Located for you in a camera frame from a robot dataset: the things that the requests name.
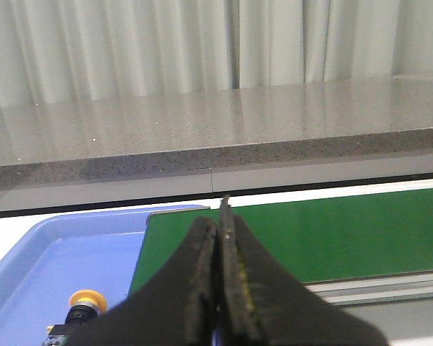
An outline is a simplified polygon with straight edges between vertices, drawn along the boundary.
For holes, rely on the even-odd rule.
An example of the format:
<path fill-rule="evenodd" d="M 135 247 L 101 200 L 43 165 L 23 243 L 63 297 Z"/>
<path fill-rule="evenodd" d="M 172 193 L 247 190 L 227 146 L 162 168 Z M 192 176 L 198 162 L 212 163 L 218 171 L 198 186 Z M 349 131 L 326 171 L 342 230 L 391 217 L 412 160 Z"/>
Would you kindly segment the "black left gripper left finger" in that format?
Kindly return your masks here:
<path fill-rule="evenodd" d="M 67 345 L 210 345 L 215 325 L 217 227 L 196 218 L 140 289 L 70 335 Z"/>

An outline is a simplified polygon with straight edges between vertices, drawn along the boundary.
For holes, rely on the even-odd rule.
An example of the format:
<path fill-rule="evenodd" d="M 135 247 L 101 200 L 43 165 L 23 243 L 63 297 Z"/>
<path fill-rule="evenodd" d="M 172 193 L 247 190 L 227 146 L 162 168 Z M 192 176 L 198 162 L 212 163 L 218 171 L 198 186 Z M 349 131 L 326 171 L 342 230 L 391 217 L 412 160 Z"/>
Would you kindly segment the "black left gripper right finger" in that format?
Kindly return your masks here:
<path fill-rule="evenodd" d="M 219 208 L 226 345 L 387 345 L 385 335 L 308 290 L 256 239 L 229 198 Z"/>

